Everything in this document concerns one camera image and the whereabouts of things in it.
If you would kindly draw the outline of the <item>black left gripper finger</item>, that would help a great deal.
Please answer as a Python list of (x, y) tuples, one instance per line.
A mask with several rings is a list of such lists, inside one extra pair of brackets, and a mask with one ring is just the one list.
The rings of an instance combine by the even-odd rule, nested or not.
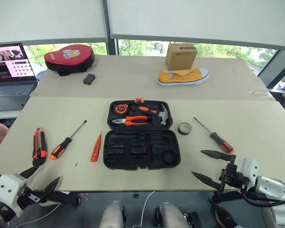
[(28, 179), (29, 177), (31, 177), (36, 172), (36, 170), (38, 168), (39, 168), (39, 166), (33, 166), (33, 167), (21, 172), (19, 175), (25, 179)]
[(60, 177), (57, 177), (56, 179), (54, 179), (52, 182), (50, 182), (45, 190), (43, 191), (43, 193), (41, 193), (40, 195), (40, 200), (38, 201), (39, 203), (44, 203), (48, 200), (48, 196), (54, 191), (55, 187), (57, 186), (58, 182), (60, 180)]

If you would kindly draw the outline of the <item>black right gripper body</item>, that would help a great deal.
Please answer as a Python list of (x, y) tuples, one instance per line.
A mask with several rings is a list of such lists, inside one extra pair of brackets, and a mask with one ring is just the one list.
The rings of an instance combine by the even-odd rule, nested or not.
[(237, 172), (238, 166), (235, 164), (235, 159), (236, 155), (231, 155), (230, 162), (221, 170), (219, 190), (224, 190), (226, 184), (240, 190), (247, 190), (248, 178), (244, 177), (242, 173)]

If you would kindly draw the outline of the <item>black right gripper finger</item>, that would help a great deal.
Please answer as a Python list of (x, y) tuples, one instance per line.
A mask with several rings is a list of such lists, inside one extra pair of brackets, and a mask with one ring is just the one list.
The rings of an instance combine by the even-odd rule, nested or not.
[(197, 172), (191, 172), (196, 178), (198, 178), (204, 184), (216, 189), (216, 190), (224, 190), (225, 184), (217, 183), (212, 180), (212, 178), (205, 176), (203, 174)]
[(228, 161), (228, 162), (235, 161), (234, 154), (227, 154), (227, 153), (222, 153), (222, 152), (213, 151), (213, 150), (201, 150), (200, 152), (208, 157), (211, 157), (217, 160), (221, 159), (221, 160)]

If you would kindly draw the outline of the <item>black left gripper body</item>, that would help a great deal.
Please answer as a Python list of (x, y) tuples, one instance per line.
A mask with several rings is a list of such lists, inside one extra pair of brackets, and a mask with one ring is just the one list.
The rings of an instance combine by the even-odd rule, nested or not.
[(44, 191), (35, 191), (29, 187), (25, 187), (23, 193), (17, 199), (17, 205), (21, 209), (25, 209), (31, 204), (45, 203), (47, 198)]

